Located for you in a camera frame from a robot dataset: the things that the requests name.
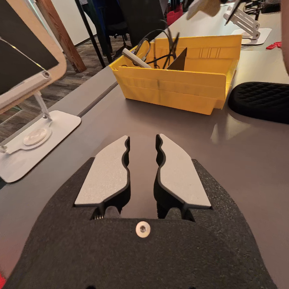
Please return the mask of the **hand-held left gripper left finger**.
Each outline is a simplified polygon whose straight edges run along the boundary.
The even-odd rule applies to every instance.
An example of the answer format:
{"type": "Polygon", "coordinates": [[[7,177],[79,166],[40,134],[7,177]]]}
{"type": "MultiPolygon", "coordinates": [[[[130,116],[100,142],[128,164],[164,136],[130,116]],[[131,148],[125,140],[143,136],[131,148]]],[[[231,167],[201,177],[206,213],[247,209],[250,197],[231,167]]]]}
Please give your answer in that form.
{"type": "Polygon", "coordinates": [[[130,137],[124,135],[95,156],[74,202],[76,207],[105,207],[112,198],[130,191],[129,151],[130,137]]]}

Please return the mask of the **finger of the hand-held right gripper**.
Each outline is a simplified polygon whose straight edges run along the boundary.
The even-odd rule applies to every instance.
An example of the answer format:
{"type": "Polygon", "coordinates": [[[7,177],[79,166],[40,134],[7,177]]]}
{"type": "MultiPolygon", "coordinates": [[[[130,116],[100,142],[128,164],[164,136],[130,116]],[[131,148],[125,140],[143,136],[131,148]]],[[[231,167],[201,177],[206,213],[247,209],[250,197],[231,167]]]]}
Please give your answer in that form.
{"type": "Polygon", "coordinates": [[[190,20],[197,12],[214,17],[220,10],[220,0],[186,0],[186,20],[190,20]]]}

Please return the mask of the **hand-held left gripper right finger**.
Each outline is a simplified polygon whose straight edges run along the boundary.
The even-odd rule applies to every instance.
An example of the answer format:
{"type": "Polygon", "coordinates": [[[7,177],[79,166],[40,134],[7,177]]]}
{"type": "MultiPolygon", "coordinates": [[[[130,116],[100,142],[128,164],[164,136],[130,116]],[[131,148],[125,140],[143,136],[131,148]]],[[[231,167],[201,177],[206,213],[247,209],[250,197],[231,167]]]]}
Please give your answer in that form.
{"type": "Polygon", "coordinates": [[[164,134],[156,135],[157,175],[154,198],[170,209],[211,208],[197,170],[189,154],[164,134]]]}

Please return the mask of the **person's right forearm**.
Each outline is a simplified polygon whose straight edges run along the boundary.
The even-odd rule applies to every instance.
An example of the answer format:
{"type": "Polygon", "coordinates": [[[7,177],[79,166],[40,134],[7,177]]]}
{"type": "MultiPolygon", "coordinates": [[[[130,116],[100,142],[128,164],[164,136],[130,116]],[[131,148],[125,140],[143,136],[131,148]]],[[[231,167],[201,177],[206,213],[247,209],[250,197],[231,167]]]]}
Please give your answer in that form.
{"type": "Polygon", "coordinates": [[[284,65],[289,74],[289,1],[281,0],[281,38],[284,65]]]}

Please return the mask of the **red bean bag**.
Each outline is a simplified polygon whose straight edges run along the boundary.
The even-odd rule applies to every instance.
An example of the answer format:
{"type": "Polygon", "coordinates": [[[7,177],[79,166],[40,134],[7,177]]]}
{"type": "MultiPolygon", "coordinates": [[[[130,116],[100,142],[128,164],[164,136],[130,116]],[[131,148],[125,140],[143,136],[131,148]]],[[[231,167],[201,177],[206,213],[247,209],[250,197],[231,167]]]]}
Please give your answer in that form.
{"type": "Polygon", "coordinates": [[[182,4],[178,4],[174,10],[171,10],[167,13],[167,25],[170,26],[176,20],[178,20],[183,15],[183,7],[182,4]]]}

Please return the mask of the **black tilted panel stand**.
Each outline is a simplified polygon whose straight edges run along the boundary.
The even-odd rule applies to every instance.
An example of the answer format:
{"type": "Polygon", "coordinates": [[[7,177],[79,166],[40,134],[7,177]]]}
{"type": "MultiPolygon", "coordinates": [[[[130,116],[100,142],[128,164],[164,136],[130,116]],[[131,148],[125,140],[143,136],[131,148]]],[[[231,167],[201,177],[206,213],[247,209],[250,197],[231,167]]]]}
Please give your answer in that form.
{"type": "Polygon", "coordinates": [[[265,43],[272,29],[260,28],[258,21],[246,14],[239,8],[240,4],[245,1],[235,1],[233,6],[229,6],[223,18],[226,20],[225,25],[232,22],[239,29],[234,30],[231,35],[241,35],[241,44],[245,46],[258,46],[265,43]]]}

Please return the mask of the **black bin divider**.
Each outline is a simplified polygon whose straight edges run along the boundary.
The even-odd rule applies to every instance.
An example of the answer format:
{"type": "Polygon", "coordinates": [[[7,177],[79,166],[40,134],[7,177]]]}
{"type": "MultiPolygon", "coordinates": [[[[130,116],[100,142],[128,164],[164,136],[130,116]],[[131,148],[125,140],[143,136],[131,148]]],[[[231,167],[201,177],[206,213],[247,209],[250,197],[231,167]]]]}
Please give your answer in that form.
{"type": "Polygon", "coordinates": [[[167,70],[184,71],[186,62],[187,48],[185,48],[179,56],[167,67],[167,70]]]}

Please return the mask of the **yellow plastic bin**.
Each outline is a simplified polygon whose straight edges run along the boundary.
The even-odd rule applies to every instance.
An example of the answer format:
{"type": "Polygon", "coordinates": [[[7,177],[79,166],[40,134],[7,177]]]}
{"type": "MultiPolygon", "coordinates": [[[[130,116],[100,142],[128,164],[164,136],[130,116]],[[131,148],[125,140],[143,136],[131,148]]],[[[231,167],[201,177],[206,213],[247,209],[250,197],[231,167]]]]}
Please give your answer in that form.
{"type": "Polygon", "coordinates": [[[167,70],[168,39],[142,44],[137,57],[146,55],[150,69],[125,56],[109,65],[127,99],[210,115],[222,109],[240,59],[241,35],[179,38],[176,56],[187,48],[184,71],[167,70]]]}

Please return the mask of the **blue black office chair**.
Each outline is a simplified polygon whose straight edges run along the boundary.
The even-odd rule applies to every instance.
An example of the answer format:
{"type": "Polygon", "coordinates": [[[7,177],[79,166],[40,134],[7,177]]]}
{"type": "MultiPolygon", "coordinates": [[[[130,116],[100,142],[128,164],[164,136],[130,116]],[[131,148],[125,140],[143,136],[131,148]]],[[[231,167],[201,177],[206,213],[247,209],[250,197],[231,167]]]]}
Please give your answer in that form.
{"type": "Polygon", "coordinates": [[[120,3],[118,0],[95,0],[93,4],[105,36],[114,38],[118,36],[122,37],[123,46],[115,52],[113,56],[113,60],[115,60],[121,56],[124,48],[131,49],[131,47],[126,44],[129,32],[120,3]]]}

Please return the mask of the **black oval mesh pad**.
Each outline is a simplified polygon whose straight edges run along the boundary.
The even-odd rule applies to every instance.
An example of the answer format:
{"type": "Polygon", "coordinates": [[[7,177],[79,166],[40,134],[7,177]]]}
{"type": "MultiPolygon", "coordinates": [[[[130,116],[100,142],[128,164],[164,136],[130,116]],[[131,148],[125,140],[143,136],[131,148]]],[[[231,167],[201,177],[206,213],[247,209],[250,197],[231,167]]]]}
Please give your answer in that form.
{"type": "Polygon", "coordinates": [[[289,124],[289,85],[245,82],[232,89],[229,108],[237,114],[281,124],[289,124]]]}

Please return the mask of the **black metal pole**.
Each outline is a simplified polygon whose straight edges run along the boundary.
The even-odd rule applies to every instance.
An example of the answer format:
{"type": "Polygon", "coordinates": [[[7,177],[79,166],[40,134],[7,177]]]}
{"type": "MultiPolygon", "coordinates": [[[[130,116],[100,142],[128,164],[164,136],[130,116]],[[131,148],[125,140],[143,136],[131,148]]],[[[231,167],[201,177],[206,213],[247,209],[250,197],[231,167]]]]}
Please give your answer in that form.
{"type": "Polygon", "coordinates": [[[87,16],[86,13],[83,11],[82,6],[81,6],[81,3],[80,3],[79,0],[75,0],[75,4],[76,4],[77,9],[78,9],[78,11],[79,11],[79,13],[80,13],[80,16],[81,16],[82,21],[83,21],[83,23],[84,23],[84,25],[85,25],[85,28],[86,28],[86,30],[87,30],[87,32],[88,32],[88,34],[89,34],[89,38],[90,38],[90,40],[91,40],[91,42],[92,42],[92,45],[93,45],[93,47],[94,47],[94,49],[95,49],[95,52],[96,52],[97,57],[98,57],[98,59],[99,59],[99,61],[100,61],[100,63],[101,63],[101,66],[102,66],[102,68],[105,68],[105,67],[106,67],[106,64],[105,64],[104,59],[103,59],[103,54],[102,54],[101,48],[99,48],[99,46],[98,46],[98,44],[97,44],[97,42],[96,42],[96,38],[95,38],[96,35],[93,34],[92,29],[91,29],[91,27],[90,27],[90,24],[88,23],[88,20],[87,20],[87,17],[88,17],[88,16],[87,16]]]}

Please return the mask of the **black panel wooden board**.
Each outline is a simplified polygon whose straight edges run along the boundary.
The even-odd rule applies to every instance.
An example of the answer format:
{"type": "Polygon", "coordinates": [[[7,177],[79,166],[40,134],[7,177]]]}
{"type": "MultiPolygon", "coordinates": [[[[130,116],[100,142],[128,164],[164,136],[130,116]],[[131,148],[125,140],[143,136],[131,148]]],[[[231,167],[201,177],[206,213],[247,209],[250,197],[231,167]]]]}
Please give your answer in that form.
{"type": "Polygon", "coordinates": [[[26,1],[1,1],[1,94],[47,70],[51,80],[66,72],[66,58],[26,1]]]}

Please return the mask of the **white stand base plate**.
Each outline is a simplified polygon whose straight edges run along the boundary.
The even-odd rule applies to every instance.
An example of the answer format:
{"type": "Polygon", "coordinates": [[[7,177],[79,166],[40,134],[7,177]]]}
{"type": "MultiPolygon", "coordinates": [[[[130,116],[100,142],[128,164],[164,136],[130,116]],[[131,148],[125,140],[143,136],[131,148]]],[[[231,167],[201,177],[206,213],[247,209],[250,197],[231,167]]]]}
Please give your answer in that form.
{"type": "Polygon", "coordinates": [[[13,183],[25,176],[49,152],[81,124],[81,118],[54,110],[11,139],[1,152],[0,176],[13,183]]]}

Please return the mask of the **white stand bracket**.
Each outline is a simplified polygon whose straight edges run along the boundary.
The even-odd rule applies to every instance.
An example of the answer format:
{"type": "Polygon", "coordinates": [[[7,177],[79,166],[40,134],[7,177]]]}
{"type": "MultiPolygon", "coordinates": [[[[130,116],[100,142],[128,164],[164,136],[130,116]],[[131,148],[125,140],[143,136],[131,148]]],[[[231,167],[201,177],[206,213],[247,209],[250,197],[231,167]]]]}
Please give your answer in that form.
{"type": "Polygon", "coordinates": [[[18,103],[20,103],[23,99],[25,99],[25,96],[29,97],[30,93],[32,93],[41,107],[42,117],[44,119],[52,121],[52,118],[48,112],[48,108],[39,90],[41,86],[47,84],[50,80],[51,74],[47,70],[44,70],[22,81],[18,85],[11,88],[9,91],[1,94],[0,96],[1,114],[9,110],[11,107],[14,107],[18,103]]]}

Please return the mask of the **wooden post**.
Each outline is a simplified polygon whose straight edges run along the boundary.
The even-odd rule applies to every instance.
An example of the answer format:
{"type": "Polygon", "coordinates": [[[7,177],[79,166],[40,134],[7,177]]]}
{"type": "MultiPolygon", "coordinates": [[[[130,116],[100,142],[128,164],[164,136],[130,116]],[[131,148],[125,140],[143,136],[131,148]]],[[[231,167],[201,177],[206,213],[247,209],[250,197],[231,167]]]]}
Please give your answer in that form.
{"type": "Polygon", "coordinates": [[[51,0],[36,0],[36,5],[42,13],[45,21],[52,30],[55,38],[63,49],[64,54],[71,63],[76,73],[87,70],[82,58],[75,48],[58,12],[51,0]]]}

